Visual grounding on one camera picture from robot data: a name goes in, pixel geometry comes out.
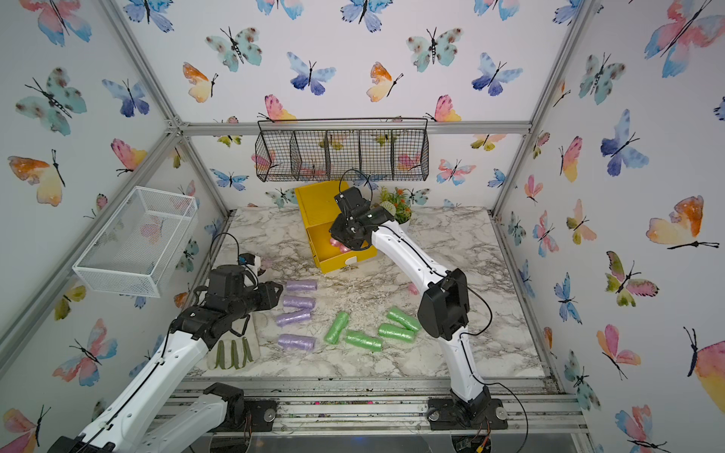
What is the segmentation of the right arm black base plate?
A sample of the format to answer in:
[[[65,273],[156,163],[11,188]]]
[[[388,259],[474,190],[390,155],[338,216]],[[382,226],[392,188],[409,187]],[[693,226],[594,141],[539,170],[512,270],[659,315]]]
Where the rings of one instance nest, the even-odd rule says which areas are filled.
[[[508,413],[500,399],[483,397],[464,402],[451,398],[429,398],[426,418],[431,430],[507,430]]]

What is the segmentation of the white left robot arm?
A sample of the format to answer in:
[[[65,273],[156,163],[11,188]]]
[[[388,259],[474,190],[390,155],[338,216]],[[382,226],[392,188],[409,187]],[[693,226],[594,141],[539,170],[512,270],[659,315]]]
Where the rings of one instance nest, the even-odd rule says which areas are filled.
[[[235,264],[211,270],[208,283],[195,290],[203,301],[171,322],[149,364],[96,421],[74,438],[60,437],[50,451],[182,452],[217,430],[251,434],[264,412],[247,404],[242,389],[223,383],[211,384],[162,426],[151,424],[181,381],[225,334],[243,336],[252,313],[279,304],[283,286],[260,281],[261,266],[261,257],[244,253]],[[244,325],[235,328],[237,321]]]

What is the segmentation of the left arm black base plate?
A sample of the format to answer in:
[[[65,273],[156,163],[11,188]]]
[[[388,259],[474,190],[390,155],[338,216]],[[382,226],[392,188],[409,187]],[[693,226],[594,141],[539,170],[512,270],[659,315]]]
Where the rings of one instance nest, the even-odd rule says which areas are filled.
[[[228,402],[227,415],[221,425],[227,431],[266,433],[273,430],[279,404],[272,399],[247,399],[237,396]]]

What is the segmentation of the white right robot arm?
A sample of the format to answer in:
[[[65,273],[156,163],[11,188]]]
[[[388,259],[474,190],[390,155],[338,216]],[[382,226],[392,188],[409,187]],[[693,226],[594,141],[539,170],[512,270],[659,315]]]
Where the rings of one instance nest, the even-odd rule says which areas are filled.
[[[470,311],[466,274],[449,270],[419,247],[401,228],[394,215],[374,208],[360,190],[351,187],[334,196],[340,214],[330,228],[332,238],[359,251],[365,245],[385,254],[421,292],[417,319],[442,350],[451,392],[466,405],[491,400],[479,375],[470,346]]]

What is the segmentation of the yellow plastic drawer unit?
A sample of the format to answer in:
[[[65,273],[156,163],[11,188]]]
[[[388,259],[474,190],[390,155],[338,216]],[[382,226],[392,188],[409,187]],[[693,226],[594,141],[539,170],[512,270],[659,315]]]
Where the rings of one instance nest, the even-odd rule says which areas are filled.
[[[317,268],[328,274],[378,256],[375,247],[366,251],[350,251],[341,254],[330,245],[330,227],[340,214],[334,200],[339,193],[335,181],[319,182],[296,188],[296,200]]]

